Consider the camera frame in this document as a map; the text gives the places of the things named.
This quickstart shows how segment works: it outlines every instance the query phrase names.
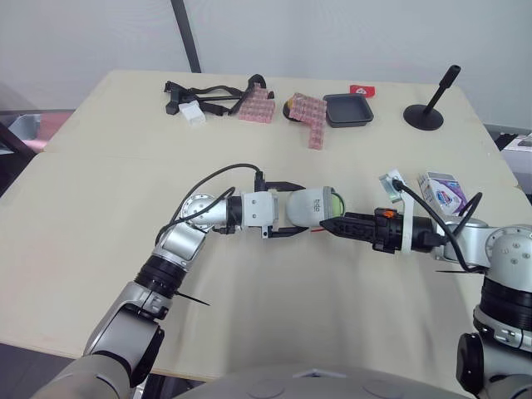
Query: orange component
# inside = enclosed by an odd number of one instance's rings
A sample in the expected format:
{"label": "orange component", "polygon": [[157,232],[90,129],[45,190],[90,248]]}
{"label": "orange component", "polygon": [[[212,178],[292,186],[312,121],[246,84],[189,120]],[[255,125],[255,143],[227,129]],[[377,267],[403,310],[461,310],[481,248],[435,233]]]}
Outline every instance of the orange component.
{"label": "orange component", "polygon": [[387,219],[391,219],[396,215],[395,211],[392,209],[387,209],[384,212],[382,212],[382,216],[384,216]]}

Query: black pole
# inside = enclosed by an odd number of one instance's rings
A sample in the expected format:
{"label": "black pole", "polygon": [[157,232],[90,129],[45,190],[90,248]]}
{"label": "black pole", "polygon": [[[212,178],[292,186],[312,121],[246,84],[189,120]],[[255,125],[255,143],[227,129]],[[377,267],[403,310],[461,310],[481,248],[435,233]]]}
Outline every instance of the black pole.
{"label": "black pole", "polygon": [[180,29],[186,56],[189,59],[190,70],[194,73],[201,73],[200,60],[198,59],[194,38],[192,37],[192,31],[190,30],[185,3],[183,0],[170,0],[170,2],[172,3],[172,8],[174,8],[175,20]]}
{"label": "black pole", "polygon": [[422,131],[435,131],[440,128],[440,126],[443,125],[443,116],[438,110],[434,109],[434,106],[438,100],[440,100],[440,97],[445,90],[451,87],[452,82],[455,81],[459,73],[460,67],[457,65],[451,65],[441,79],[440,87],[438,87],[438,90],[434,93],[434,96],[432,96],[426,106],[416,104],[405,109],[402,114],[405,121],[408,122],[410,126],[414,126]]}
{"label": "black pole", "polygon": [[444,91],[451,87],[452,82],[455,81],[456,77],[460,73],[460,69],[461,68],[457,65],[451,65],[449,67],[446,74],[440,81],[440,87],[438,87],[438,90],[423,110],[424,114],[428,114],[432,110],[432,108],[434,108],[438,100],[440,100],[440,97],[444,93]]}

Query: white wall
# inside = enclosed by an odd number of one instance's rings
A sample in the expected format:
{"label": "white wall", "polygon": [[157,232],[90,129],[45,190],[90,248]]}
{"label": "white wall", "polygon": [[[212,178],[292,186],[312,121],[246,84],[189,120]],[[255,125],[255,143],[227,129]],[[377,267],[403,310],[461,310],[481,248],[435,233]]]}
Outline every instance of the white wall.
{"label": "white wall", "polygon": [[0,1],[0,111],[76,108],[115,68],[190,70],[169,0]]}
{"label": "white wall", "polygon": [[532,127],[530,0],[186,0],[204,72],[437,83]]}

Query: red tag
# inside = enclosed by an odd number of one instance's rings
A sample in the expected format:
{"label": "red tag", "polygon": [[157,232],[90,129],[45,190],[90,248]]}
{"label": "red tag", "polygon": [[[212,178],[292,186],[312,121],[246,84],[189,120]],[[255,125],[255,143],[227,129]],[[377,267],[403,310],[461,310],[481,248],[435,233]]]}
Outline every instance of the red tag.
{"label": "red tag", "polygon": [[373,86],[359,86],[359,85],[350,85],[350,93],[362,94],[366,98],[375,96],[375,87]]}

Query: pink package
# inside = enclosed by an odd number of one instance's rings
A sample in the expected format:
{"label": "pink package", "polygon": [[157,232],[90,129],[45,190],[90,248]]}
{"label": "pink package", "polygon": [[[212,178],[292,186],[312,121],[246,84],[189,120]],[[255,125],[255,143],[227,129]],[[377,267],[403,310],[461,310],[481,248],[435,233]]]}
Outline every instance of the pink package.
{"label": "pink package", "polygon": [[239,119],[243,121],[270,123],[275,110],[275,101],[268,99],[268,89],[255,83],[253,91],[239,109]]}
{"label": "pink package", "polygon": [[323,148],[323,127],[327,102],[318,98],[295,93],[292,97],[292,107],[289,116],[310,125],[308,148],[321,150]]}

